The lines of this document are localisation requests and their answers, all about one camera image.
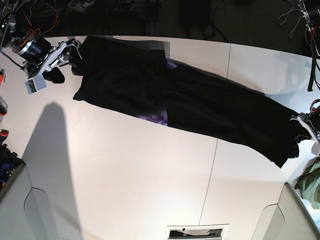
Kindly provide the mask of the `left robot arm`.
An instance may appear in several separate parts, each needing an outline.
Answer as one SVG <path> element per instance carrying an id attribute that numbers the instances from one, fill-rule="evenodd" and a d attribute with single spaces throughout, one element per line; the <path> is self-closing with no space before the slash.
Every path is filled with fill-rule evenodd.
<path id="1" fill-rule="evenodd" d="M 318 0 L 293 0 L 292 8 L 297 11 L 299 18 L 305 21 L 304 36 L 311 53 L 310 77 L 307 91 L 320 88 L 316 73 L 320 72 L 320 2 Z M 320 99 L 312 101 L 309 113 L 301 113 L 297 120 L 306 128 L 317 144 L 320 143 Z"/>

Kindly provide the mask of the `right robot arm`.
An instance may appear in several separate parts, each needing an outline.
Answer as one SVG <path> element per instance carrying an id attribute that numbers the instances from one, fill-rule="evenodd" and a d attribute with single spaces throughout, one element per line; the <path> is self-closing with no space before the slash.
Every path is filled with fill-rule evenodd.
<path id="1" fill-rule="evenodd" d="M 72 38 L 57 46 L 45 38 L 59 23 L 55 0 L 2 0 L 0 2 L 0 48 L 10 48 L 24 59 L 18 64 L 4 56 L 27 75 L 27 86 L 36 89 L 50 81 L 62 84 L 60 67 L 70 65 L 75 76 L 83 75 L 79 44 Z"/>

